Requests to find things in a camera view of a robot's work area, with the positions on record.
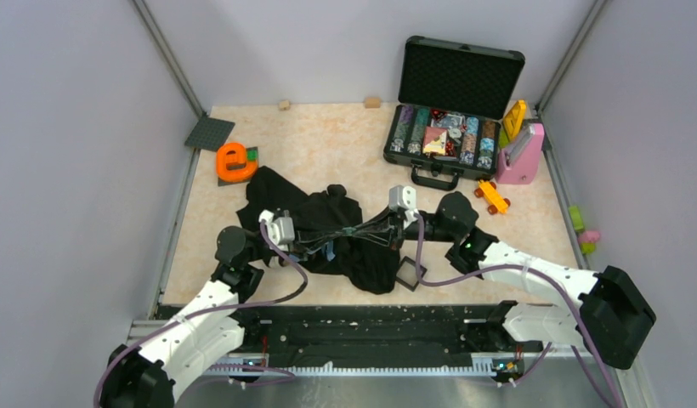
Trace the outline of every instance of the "toy car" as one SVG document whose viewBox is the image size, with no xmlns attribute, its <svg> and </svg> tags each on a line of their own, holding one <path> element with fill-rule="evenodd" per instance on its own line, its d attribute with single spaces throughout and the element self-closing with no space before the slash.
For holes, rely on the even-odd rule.
<svg viewBox="0 0 697 408">
<path fill-rule="evenodd" d="M 496 191 L 496 184 L 493 181 L 479 181 L 479 187 L 473 191 L 473 194 L 478 198 L 484 197 L 489 202 L 488 211 L 491 215 L 505 214 L 511 206 L 511 202 Z"/>
</svg>

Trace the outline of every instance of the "wooden block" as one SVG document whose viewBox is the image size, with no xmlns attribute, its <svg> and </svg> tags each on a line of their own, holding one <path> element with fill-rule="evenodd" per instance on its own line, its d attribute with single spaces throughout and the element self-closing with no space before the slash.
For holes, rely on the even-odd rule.
<svg viewBox="0 0 697 408">
<path fill-rule="evenodd" d="M 381 98 L 376 98 L 376 97 L 368 97 L 364 99 L 364 107 L 366 109 L 374 109 L 374 108 L 380 108 L 381 107 Z"/>
</svg>

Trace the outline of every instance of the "gray floor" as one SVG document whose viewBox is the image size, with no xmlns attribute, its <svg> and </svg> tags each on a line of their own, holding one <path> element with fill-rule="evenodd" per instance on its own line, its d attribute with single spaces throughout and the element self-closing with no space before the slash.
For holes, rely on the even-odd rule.
<svg viewBox="0 0 697 408">
<path fill-rule="evenodd" d="M 592 374 L 604 386 L 597 367 Z M 489 388 L 470 381 L 488 379 L 446 377 L 322 377 L 299 378 L 294 382 L 263 388 L 225 383 L 194 388 L 176 404 L 177 408 L 255 407 L 281 408 L 385 408 L 385 407 L 601 407 L 578 363 L 573 359 L 546 360 L 526 382 L 516 388 Z"/>
</svg>

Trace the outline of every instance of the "pink toy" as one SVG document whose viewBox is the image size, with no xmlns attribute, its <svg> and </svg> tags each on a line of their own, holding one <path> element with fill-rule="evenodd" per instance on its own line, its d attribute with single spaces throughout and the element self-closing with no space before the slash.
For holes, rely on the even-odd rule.
<svg viewBox="0 0 697 408">
<path fill-rule="evenodd" d="M 581 234 L 579 234 L 579 243 L 580 244 L 587 244 L 587 243 L 595 244 L 600 239 L 601 239 L 601 233 L 598 231 L 594 231 L 594 230 L 584 231 Z"/>
<path fill-rule="evenodd" d="M 499 152 L 496 182 L 529 184 L 534 181 L 544 143 L 544 127 L 531 123 L 521 129 L 514 141 Z"/>
</svg>

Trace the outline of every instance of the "table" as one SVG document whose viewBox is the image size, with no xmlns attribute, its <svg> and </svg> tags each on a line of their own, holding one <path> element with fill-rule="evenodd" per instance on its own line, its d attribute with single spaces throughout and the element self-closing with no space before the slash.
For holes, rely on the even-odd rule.
<svg viewBox="0 0 697 408">
<path fill-rule="evenodd" d="M 292 105 L 279 111 L 270 106 L 214 107 L 211 117 L 235 122 L 229 140 L 246 147 L 258 147 L 261 165 L 269 166 L 307 193 L 322 191 L 329 184 L 343 184 L 348 197 L 359 202 L 364 220 L 383 210 L 388 189 L 412 185 L 408 167 L 383 160 L 395 104 L 379 109 L 362 104 Z M 228 225 L 240 225 L 236 210 L 247 204 L 246 185 L 218 186 L 216 154 L 202 151 L 195 170 L 178 244 L 162 299 L 163 304 L 188 303 L 203 287 L 217 261 L 216 236 Z M 486 212 L 484 199 L 473 196 L 476 183 L 462 179 L 457 188 L 469 198 L 479 213 L 477 225 L 484 231 L 519 250 L 548 261 L 576 267 L 567 229 L 556 192 L 541 161 L 539 172 L 529 185 L 499 185 L 499 192 L 511 200 L 505 215 Z M 418 207 L 435 211 L 444 191 L 416 187 Z M 458 274 L 444 258 L 450 244 L 428 242 L 422 264 L 428 268 L 427 280 L 442 281 Z M 402 256 L 415 257 L 416 243 L 407 241 Z M 293 292 L 301 283 L 289 268 L 268 269 L 253 301 L 270 300 Z M 345 276 L 309 274 L 305 292 L 291 304 L 478 304 L 513 299 L 540 302 L 542 299 L 517 288 L 480 279 L 469 279 L 452 286 L 419 286 L 410 292 L 401 285 L 384 295 L 374 295 L 354 287 Z"/>
</svg>

